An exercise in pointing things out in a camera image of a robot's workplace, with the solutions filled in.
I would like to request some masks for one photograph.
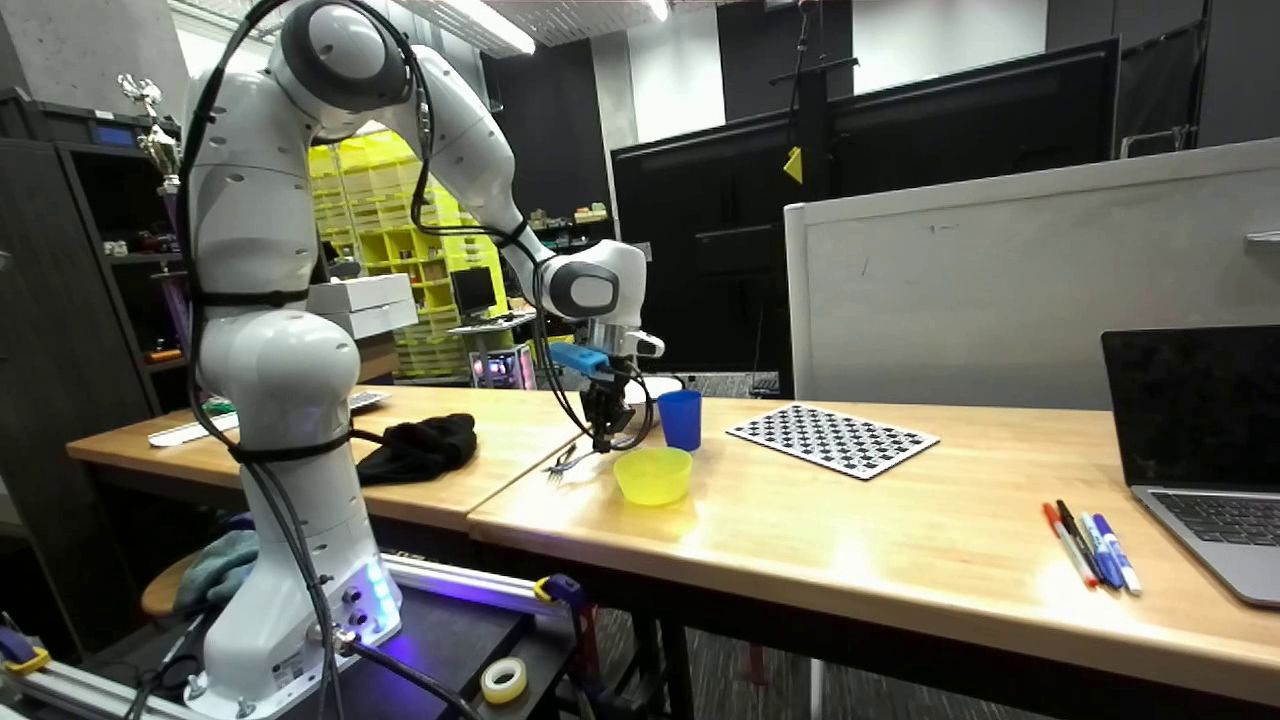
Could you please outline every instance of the yellow bowl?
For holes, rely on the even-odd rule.
[[[689,497],[692,457],[676,450],[633,450],[614,461],[614,477],[628,505],[676,505]]]

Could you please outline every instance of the computer monitor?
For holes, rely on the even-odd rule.
[[[1117,45],[1044,54],[830,103],[830,198],[1117,155]],[[623,240],[653,244],[643,326],[668,369],[790,373],[783,172],[797,122],[758,118],[618,147]]]

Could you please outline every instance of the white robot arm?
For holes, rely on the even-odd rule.
[[[268,69],[208,84],[215,103],[185,136],[181,230],[199,321],[193,352],[199,388],[241,413],[241,485],[261,529],[261,560],[208,629],[203,678],[190,690],[203,715],[275,715],[302,705],[323,678],[328,632],[318,621],[366,645],[401,629],[401,591],[377,560],[346,443],[360,357],[353,335],[305,314],[318,262],[305,166],[314,136],[353,136],[366,122],[405,132],[434,176],[499,238],[522,291],[601,328],[618,373],[586,391],[597,450],[607,450],[623,418],[635,343],[648,339],[643,253],[603,240],[554,255],[514,205],[507,140],[475,91],[401,30],[414,26],[391,0],[295,6]]]

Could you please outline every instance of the pen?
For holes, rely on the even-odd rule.
[[[1092,525],[1090,512],[1081,512],[1077,529],[1081,529],[1081,535],[1086,535],[1086,546],[1090,546],[1090,553],[1092,553],[1092,560],[1096,560],[1096,570],[1102,570],[1102,580],[1105,580],[1109,588],[1124,588],[1124,578],[1119,578],[1114,553],[1105,548],[1105,535],[1096,534],[1096,525]]]
[[[1056,520],[1053,505],[1039,505],[1050,534],[1066,546],[1070,560],[1077,564],[1086,588],[1096,588],[1092,570],[1086,564],[1081,548],[1073,546],[1070,529]]]
[[[1073,546],[1081,548],[1081,557],[1090,560],[1092,578],[1096,578],[1102,586],[1117,588],[1105,557],[1090,546],[1086,529],[1077,525],[1077,515],[1073,515],[1073,510],[1070,510],[1066,501],[1056,501],[1056,515],[1062,515],[1062,525],[1070,529],[1070,535],[1073,535]]]
[[[1114,525],[1105,520],[1105,512],[1092,512],[1092,529],[1096,535],[1105,539],[1105,553],[1114,553],[1114,564],[1128,588],[1128,598],[1142,598],[1143,586],[1138,580],[1138,570],[1128,564],[1124,548],[1119,548],[1119,535],[1114,534]]]

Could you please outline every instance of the laptop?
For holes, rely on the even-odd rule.
[[[1280,610],[1280,326],[1102,343],[1128,493],[1246,603]]]

